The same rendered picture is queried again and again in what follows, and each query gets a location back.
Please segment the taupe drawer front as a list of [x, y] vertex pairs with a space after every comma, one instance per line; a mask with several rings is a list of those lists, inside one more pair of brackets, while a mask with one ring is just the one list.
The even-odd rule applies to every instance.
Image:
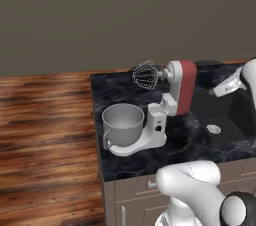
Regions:
[[219, 163], [218, 167], [221, 171], [219, 189], [224, 194], [242, 191], [256, 196], [256, 158]]
[[148, 181], [155, 182], [155, 174], [117, 180], [115, 182], [115, 198], [125, 201], [142, 197], [159, 195], [158, 188], [148, 188]]

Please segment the white stand mixer base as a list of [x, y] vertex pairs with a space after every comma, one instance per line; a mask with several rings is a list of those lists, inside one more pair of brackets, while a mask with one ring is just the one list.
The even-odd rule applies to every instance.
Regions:
[[128, 147], [111, 146], [108, 150], [120, 157], [130, 156], [138, 151], [162, 147], [166, 143], [166, 120], [167, 115], [162, 111], [160, 104], [151, 103], [144, 113], [143, 129], [140, 138]]

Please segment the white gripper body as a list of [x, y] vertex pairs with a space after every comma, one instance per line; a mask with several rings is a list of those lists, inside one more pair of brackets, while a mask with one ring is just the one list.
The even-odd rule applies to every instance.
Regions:
[[242, 68], [239, 67], [233, 74], [223, 80], [220, 84], [212, 89], [212, 93], [216, 97], [222, 97], [237, 91], [238, 89], [246, 90], [246, 86], [240, 79]]

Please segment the grey metal mixing bowl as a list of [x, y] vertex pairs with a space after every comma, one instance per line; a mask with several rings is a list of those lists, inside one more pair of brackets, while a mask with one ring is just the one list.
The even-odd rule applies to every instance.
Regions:
[[119, 103], [107, 107], [102, 113], [103, 148], [133, 145], [141, 136], [144, 118], [144, 112], [133, 104]]

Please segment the black sink basin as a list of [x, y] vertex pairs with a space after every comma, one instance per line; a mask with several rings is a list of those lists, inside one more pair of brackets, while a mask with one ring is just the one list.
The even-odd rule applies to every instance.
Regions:
[[[233, 74], [243, 63], [225, 64], [217, 61], [196, 63], [197, 78], [191, 112], [202, 128], [216, 142], [244, 141], [256, 138], [256, 109], [250, 91], [238, 89], [222, 97], [211, 90]], [[220, 134], [211, 134], [209, 124], [221, 128]]]

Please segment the taupe cupboard door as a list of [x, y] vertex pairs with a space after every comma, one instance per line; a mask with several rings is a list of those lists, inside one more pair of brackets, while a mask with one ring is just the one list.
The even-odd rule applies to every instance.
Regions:
[[165, 211], [168, 203], [169, 198], [164, 195], [117, 202], [116, 226], [122, 226], [122, 206], [126, 208], [126, 226], [155, 226], [156, 220]]

